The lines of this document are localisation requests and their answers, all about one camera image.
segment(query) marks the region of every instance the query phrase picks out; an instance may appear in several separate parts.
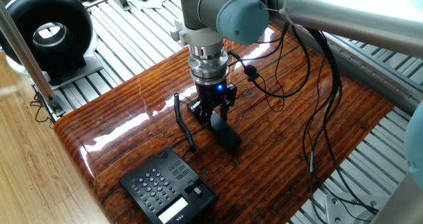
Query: wooden floor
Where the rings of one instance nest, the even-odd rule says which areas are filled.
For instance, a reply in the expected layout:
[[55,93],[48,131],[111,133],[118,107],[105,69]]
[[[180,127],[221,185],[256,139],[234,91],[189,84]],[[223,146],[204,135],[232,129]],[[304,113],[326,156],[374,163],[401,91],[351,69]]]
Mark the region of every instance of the wooden floor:
[[0,53],[0,223],[109,223],[49,123],[34,121],[33,96]]

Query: desk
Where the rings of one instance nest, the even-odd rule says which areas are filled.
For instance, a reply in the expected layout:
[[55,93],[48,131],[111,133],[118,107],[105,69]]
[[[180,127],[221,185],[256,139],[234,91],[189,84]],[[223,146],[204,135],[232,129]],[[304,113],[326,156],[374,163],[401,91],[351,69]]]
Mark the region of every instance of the desk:
[[[265,40],[277,38],[280,29],[270,26]],[[257,57],[275,45],[240,46],[226,42],[242,57]],[[268,107],[264,95],[247,81],[242,67],[231,68],[228,81],[238,86],[228,124],[243,144],[235,155],[226,153],[216,138],[200,126],[185,107],[182,117],[193,133],[197,152],[184,160],[213,188],[220,200],[199,223],[285,223],[309,198],[309,169],[301,151],[303,127],[315,109],[317,75],[322,56],[309,49],[311,75],[301,93],[286,99],[283,112]],[[187,48],[146,72],[112,89],[59,119],[55,132],[85,177],[94,195],[117,223],[145,223],[142,212],[118,184],[119,179],[165,147],[179,155],[188,148],[176,124],[173,93],[195,97],[189,75]],[[250,64],[266,79],[267,89],[281,93],[274,80],[279,53]],[[305,56],[287,35],[278,77],[285,92],[298,86],[306,74]],[[330,92],[328,65],[321,73],[321,96]],[[342,75],[344,96],[328,125],[338,162],[354,150],[365,135],[393,106],[361,83]],[[280,100],[269,98],[279,109]],[[318,123],[311,129],[318,130]],[[321,139],[316,149],[318,175],[325,179],[333,167]]]

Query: blue joint cap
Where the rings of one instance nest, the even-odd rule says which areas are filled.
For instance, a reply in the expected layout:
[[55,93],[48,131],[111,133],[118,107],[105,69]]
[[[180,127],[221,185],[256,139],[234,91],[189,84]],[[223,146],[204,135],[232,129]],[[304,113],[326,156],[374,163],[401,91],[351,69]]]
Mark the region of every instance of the blue joint cap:
[[217,31],[226,39],[248,46],[266,30],[270,16],[260,0],[230,0],[216,18]]
[[410,163],[410,173],[423,190],[423,102],[414,111],[405,131],[405,158]]

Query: cable connector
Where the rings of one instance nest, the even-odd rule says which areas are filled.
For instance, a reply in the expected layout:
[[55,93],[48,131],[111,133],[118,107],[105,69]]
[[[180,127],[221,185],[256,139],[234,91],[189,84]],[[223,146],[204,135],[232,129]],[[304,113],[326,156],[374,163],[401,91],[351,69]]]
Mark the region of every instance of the cable connector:
[[257,68],[253,65],[247,65],[244,68],[244,74],[246,74],[249,78],[247,79],[249,82],[255,81],[260,75],[257,72]]

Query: coiled cable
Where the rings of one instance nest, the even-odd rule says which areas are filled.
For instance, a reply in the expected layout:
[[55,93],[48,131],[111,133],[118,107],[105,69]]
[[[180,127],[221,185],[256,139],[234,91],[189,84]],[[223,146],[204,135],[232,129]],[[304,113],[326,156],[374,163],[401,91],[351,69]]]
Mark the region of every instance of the coiled cable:
[[185,133],[186,140],[188,141],[188,145],[190,146],[189,151],[196,152],[196,144],[194,143],[194,139],[192,139],[191,131],[186,127],[180,115],[179,94],[175,93],[173,96],[174,96],[174,114],[176,116],[176,122],[181,128],[181,130]]

